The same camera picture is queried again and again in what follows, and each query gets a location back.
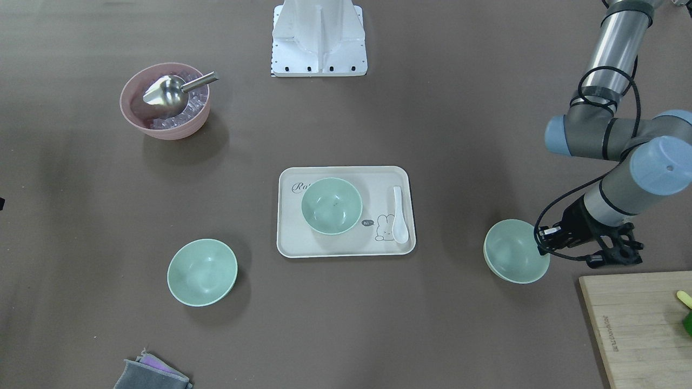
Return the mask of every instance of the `wooden cutting board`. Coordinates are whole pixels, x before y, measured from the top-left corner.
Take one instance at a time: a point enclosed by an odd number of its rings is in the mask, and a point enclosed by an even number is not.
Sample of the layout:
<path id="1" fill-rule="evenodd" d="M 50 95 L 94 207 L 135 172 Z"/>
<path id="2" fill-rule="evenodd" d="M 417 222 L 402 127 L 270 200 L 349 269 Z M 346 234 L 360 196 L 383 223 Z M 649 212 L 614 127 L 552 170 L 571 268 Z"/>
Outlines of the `wooden cutting board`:
<path id="1" fill-rule="evenodd" d="M 612 389 L 692 388 L 692 337 L 682 326 L 692 271 L 579 278 Z"/>

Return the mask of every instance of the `robotic arm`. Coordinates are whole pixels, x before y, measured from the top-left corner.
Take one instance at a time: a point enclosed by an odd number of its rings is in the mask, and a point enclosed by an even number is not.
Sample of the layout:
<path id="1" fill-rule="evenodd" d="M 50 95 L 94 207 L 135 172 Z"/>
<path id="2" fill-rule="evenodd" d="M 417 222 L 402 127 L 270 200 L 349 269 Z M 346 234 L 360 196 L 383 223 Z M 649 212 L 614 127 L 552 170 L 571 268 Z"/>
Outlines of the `robotic arm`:
<path id="1" fill-rule="evenodd" d="M 692 0 L 676 1 L 692 7 Z M 615 118 L 622 96 L 633 85 L 629 76 L 654 9 L 664 0 L 611 1 L 601 34 L 577 92 L 564 116 L 550 120 L 547 148 L 568 156 L 618 161 L 598 185 L 565 209 L 551 227 L 536 223 L 541 254 L 555 253 L 596 241 L 600 251 L 571 257 L 591 268 L 639 264 L 639 250 L 630 220 L 692 181 L 692 112 L 666 111 L 651 120 Z"/>

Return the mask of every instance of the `folded towel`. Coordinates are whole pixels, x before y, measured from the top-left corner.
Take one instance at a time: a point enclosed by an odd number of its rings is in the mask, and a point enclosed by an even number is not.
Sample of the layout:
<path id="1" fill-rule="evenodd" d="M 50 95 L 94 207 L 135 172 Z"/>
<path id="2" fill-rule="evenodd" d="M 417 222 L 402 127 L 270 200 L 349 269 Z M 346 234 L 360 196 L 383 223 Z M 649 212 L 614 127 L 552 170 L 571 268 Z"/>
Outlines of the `folded towel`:
<path id="1" fill-rule="evenodd" d="M 125 370 L 113 389 L 192 389 L 190 379 L 147 353 L 135 361 L 125 359 Z"/>

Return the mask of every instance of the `cartoon bunny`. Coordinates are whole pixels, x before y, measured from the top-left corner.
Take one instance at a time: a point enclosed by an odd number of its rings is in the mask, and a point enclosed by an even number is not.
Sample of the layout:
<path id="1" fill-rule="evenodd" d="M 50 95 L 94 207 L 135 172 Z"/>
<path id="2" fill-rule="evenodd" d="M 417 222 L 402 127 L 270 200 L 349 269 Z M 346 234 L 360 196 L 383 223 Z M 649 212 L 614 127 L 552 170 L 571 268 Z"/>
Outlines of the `cartoon bunny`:
<path id="1" fill-rule="evenodd" d="M 377 217 L 377 236 L 375 240 L 394 240 L 392 227 L 394 226 L 394 215 L 379 215 Z"/>

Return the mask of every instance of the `white tray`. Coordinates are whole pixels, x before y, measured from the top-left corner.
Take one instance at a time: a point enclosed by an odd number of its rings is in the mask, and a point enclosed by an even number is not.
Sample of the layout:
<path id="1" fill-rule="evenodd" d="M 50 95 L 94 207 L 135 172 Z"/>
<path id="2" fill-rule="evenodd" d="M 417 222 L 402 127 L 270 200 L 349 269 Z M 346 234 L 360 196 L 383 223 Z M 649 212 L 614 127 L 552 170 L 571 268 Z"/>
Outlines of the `white tray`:
<path id="1" fill-rule="evenodd" d="M 352 183 L 363 198 L 363 214 L 355 227 L 340 235 L 314 231 L 300 210 L 302 194 L 313 182 L 338 177 Z M 409 240 L 398 244 L 392 236 L 394 186 L 401 186 L 403 218 Z M 404 255 L 416 246 L 408 174 L 398 166 L 336 166 L 288 168 L 279 177 L 276 247 L 288 258 Z"/>

